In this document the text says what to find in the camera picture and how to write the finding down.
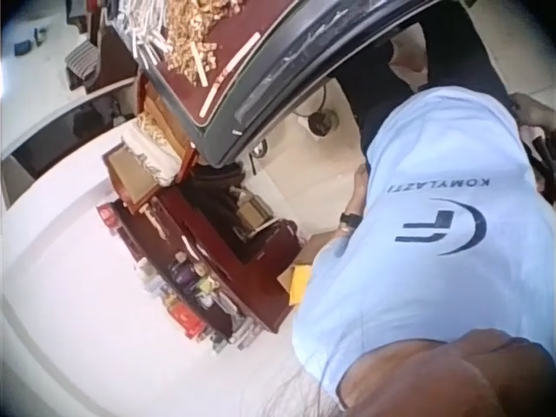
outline leg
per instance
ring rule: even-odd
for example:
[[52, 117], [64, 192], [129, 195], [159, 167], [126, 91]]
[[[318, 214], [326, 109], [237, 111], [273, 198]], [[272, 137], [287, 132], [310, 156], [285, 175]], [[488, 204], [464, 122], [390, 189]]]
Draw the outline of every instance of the leg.
[[343, 63], [331, 76], [346, 95], [361, 130], [361, 149], [367, 153], [376, 132], [399, 104], [413, 91], [389, 67], [394, 46], [367, 46]]
[[493, 96], [512, 107], [471, 17], [459, 3], [440, 2], [418, 20], [427, 42], [428, 88], [459, 86]]

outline small wooden drawer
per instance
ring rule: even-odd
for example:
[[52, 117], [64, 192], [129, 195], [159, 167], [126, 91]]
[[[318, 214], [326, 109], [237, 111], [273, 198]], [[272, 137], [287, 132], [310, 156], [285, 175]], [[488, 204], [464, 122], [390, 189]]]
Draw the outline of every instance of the small wooden drawer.
[[177, 117], [166, 107], [155, 87], [144, 74], [138, 75], [136, 86], [137, 111], [147, 112], [155, 118], [156, 124], [164, 132], [172, 149], [182, 158], [182, 166], [175, 179], [175, 182], [182, 182], [197, 162], [198, 152]]

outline cardboard box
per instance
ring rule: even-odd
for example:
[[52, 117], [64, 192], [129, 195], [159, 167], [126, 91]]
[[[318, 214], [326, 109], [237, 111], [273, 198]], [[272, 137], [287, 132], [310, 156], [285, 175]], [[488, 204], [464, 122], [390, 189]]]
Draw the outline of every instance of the cardboard box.
[[303, 245], [301, 252], [295, 257], [289, 268], [278, 276], [278, 282], [288, 291], [288, 294], [292, 294], [291, 289], [295, 267], [313, 265], [314, 258], [316, 258], [319, 252], [321, 252], [321, 249], [330, 242], [333, 234], [334, 231], [312, 235], [307, 243]]
[[247, 230], [254, 231], [272, 218], [272, 211], [258, 195], [250, 196], [237, 210]]

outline wood shavings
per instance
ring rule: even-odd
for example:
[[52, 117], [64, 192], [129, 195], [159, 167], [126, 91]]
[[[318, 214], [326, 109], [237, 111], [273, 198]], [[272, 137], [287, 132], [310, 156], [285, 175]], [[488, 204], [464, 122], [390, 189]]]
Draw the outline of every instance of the wood shavings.
[[169, 144], [164, 132], [156, 124], [155, 118], [149, 113], [140, 113], [137, 116], [136, 122], [139, 129], [141, 129], [151, 141], [161, 146]]
[[[202, 73], [216, 68], [215, 43], [205, 42], [214, 26], [241, 11], [243, 0], [168, 0], [168, 44], [165, 53], [169, 70], [186, 76], [194, 85]], [[199, 59], [191, 44], [195, 45]]]

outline white tile floor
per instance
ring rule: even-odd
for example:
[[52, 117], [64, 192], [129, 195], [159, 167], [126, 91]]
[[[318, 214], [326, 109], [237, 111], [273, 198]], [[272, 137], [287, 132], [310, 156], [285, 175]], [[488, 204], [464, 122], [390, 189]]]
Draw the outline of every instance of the white tile floor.
[[[556, 53], [532, 18], [510, 0], [479, 0], [470, 15], [508, 91], [530, 94], [556, 109]], [[401, 43], [413, 38], [423, 44], [419, 29], [409, 32]], [[248, 180], [277, 215], [296, 221], [304, 235], [336, 227], [362, 161], [348, 102], [336, 81], [328, 86], [326, 107], [338, 112], [340, 127], [317, 142], [296, 116], [286, 117], [268, 136], [269, 152], [257, 162], [257, 176]], [[298, 110], [307, 113], [320, 100], [317, 92]]]

